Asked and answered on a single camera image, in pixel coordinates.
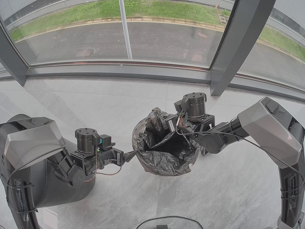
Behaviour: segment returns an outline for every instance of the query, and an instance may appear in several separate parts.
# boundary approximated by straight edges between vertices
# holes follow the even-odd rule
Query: green grass
[[[155,0],[151,4],[147,4],[144,0],[124,0],[124,4],[126,16],[170,17],[220,24],[217,17],[217,9],[196,3]],[[10,34],[16,41],[47,28],[67,25],[75,21],[109,17],[120,17],[118,0],[97,1],[76,5],[60,12],[39,17],[13,29]]]
[[[305,61],[305,48],[301,44],[298,44],[288,36],[275,29],[265,26],[259,36],[259,39],[268,41]]]
[[[229,10],[222,10],[221,14],[225,16],[230,16],[231,12]]]

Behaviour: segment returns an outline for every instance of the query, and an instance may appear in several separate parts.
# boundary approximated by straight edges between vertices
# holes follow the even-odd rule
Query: garbage bag opening
[[[134,128],[132,146],[144,170],[159,176],[179,176],[191,171],[200,145],[187,136],[165,130],[161,117],[170,114],[155,108]]]

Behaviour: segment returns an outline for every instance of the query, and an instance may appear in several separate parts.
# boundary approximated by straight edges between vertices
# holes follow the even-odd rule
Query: gray tile floor
[[[135,125],[154,107],[174,113],[173,103],[189,92],[208,95],[207,112],[216,122],[230,121],[264,97],[226,90],[210,97],[209,86],[165,81],[114,78],[30,78],[25,87],[0,81],[0,123],[15,114],[54,119],[62,135],[75,142],[74,130],[90,127],[112,136],[116,147],[132,150]],[[305,125],[305,105],[272,97]],[[107,166],[105,172],[115,172]],[[146,219],[179,215],[198,220],[204,229],[264,229],[276,226],[280,215],[278,168],[261,150],[246,142],[230,145],[217,155],[199,156],[191,172],[179,177],[146,173],[137,158],[115,176],[99,176],[82,201],[48,208],[57,214],[55,229],[136,228]],[[0,186],[0,225],[15,229]],[[50,229],[40,209],[43,229]],[[139,229],[169,224],[171,229],[199,228],[180,219],[164,219]]]

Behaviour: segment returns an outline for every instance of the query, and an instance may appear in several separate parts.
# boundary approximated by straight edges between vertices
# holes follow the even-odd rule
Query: road
[[[209,67],[222,32],[179,24],[129,22],[132,57]],[[20,41],[18,50],[30,64],[62,60],[127,59],[121,23],[90,24],[44,33]],[[305,89],[305,65],[256,43],[240,73]]]

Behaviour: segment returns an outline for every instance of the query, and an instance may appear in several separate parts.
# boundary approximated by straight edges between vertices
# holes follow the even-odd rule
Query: gray metal column
[[[211,64],[211,96],[220,96],[247,58],[276,0],[236,0]]]
[[[119,0],[119,3],[120,3],[120,11],[121,11],[121,17],[122,17],[122,23],[123,23],[123,31],[124,31],[126,49],[127,49],[127,56],[128,56],[128,59],[132,59],[132,49],[130,47],[130,41],[129,41],[124,0]]]
[[[0,20],[0,63],[21,86],[25,85],[28,66],[10,40],[2,20]]]

